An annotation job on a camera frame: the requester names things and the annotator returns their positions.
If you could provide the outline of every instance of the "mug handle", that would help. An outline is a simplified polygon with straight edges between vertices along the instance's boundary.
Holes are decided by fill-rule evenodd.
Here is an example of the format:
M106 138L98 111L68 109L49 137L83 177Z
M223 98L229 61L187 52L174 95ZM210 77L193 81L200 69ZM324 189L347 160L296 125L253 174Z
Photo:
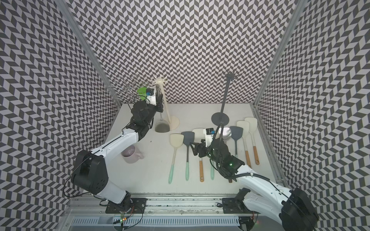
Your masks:
M137 155L140 159L144 159L144 156L140 152L135 152L135 155Z

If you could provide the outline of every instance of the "pink mug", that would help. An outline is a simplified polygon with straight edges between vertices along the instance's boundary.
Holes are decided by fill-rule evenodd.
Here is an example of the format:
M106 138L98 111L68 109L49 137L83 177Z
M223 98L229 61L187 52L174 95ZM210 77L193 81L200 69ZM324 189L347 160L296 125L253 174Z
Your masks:
M139 150L134 145L131 145L128 148L126 148L123 152L121 152L121 155L123 159L129 164L133 164L139 159L144 158L144 156L139 152Z

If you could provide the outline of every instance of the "black utensil stand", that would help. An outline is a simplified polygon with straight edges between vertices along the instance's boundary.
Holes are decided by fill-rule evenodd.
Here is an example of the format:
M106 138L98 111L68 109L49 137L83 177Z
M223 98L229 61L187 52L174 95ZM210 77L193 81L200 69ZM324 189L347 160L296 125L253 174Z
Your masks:
M227 73L225 75L225 78L226 78L226 88L225 88L225 93L223 95L223 100L222 100L222 106L221 106L221 112L216 112L212 115L211 117L211 120L212 120L212 123L214 125L219 125L221 122L223 122L224 125L227 125L229 123L229 117L224 114L223 112L223 109L225 107L225 103L226 103L226 98L228 96L228 91L229 91L229 86L230 86L230 82L235 78L235 74L234 73Z

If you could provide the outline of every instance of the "black and white patterned wall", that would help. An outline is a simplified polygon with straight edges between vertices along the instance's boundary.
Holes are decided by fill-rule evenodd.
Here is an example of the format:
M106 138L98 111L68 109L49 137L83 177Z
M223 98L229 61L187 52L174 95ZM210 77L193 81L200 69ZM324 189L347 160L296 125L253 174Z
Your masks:
M53 229L77 152L118 108L53 1L2 0L0 16L0 230Z
M258 109L317 230L370 230L370 1L305 8Z
M111 82L164 74L170 103L220 103L227 70L227 102L253 102L296 2L67 0Z

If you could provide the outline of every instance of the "beige spatula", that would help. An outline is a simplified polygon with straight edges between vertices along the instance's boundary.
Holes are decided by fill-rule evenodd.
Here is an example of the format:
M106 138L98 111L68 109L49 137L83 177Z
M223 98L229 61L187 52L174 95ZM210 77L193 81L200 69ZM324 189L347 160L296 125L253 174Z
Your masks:
M245 150L245 158L247 159L247 165L252 168L252 165L250 164L250 158L249 158L249 154L248 154L248 147L247 147L247 136L249 134L249 122L248 121L242 121L242 120L239 120L236 122L236 125L238 127L241 127L243 128L243 143L244 143L244 150Z
M205 135L203 133L204 128L196 128L193 129L192 132L194 132L194 142L200 143L202 139L205 138ZM204 181L204 175L203 175L203 161L202 158L199 158L199 175L200 175L200 181Z
M175 149L174 157L172 158L171 171L169 172L169 177L168 177L168 183L169 184L171 184L172 176L174 174L174 164L175 164L176 151L179 147L181 147L183 141L184 141L184 136L181 135L181 134L174 133L174 134L171 134L169 136L169 142L171 143L172 147Z
M254 132L257 130L257 119L254 117L246 117L244 121L249 122L249 133L250 136L252 137L252 143L253 143L253 153L255 155L255 161L256 164L259 165L259 158L258 158L258 153L257 153L257 147L256 147L256 142L254 140Z

